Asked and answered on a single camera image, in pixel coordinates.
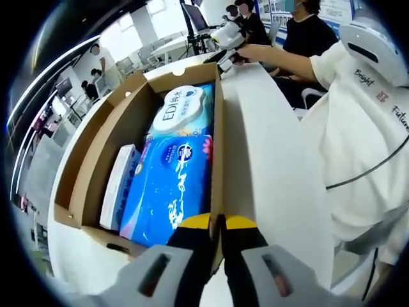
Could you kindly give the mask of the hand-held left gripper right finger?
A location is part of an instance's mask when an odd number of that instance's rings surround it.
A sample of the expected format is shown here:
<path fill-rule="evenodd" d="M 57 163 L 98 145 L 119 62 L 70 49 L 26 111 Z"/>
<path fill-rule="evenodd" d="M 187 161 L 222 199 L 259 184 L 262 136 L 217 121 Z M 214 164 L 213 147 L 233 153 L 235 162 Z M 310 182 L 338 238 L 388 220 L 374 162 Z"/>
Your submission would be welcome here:
<path fill-rule="evenodd" d="M 314 271 L 284 248 L 267 244 L 254 221 L 221 214 L 219 231 L 234 306 L 338 306 Z"/>

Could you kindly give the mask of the person's right hand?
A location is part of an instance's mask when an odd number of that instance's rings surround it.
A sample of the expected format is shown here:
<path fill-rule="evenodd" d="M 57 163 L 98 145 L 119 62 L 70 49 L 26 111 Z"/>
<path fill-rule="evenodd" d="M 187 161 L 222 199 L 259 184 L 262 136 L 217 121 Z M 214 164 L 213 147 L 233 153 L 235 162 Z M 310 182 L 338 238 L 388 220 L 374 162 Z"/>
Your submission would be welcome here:
<path fill-rule="evenodd" d="M 254 63 L 259 61 L 257 45 L 244 45 L 236 50 L 236 53 L 231 56 L 231 61 L 234 65 L 242 66 L 245 63 Z"/>

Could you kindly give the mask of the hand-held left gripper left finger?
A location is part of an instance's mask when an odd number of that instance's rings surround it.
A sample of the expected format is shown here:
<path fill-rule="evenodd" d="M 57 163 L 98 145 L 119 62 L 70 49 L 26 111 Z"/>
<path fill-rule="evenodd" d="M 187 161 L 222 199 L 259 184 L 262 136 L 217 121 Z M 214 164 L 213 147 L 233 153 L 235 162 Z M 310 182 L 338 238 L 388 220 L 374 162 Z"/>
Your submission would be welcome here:
<path fill-rule="evenodd" d="M 182 221 L 168 243 L 155 245 L 124 266 L 100 294 L 80 306 L 183 306 L 197 303 L 212 268 L 211 214 Z"/>

